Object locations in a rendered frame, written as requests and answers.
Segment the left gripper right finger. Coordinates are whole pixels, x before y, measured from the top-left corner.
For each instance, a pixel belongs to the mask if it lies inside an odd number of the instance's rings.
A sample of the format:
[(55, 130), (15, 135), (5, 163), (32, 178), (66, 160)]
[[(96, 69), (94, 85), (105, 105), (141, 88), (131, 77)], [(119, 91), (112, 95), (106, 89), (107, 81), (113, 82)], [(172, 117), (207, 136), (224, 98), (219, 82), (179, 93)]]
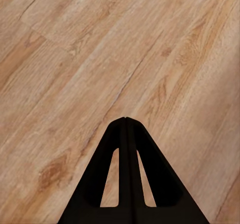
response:
[[(125, 124), (133, 224), (210, 224), (144, 125)], [(156, 207), (145, 204), (137, 151)]]

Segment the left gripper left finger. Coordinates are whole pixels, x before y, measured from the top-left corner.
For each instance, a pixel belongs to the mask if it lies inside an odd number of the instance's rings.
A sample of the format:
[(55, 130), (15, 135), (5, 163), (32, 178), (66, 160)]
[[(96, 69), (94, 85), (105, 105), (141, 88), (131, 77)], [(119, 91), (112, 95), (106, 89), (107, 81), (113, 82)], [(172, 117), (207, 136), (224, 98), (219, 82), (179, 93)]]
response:
[[(118, 206), (100, 207), (114, 150), (119, 148)], [(58, 224), (133, 224), (125, 117), (111, 122)]]

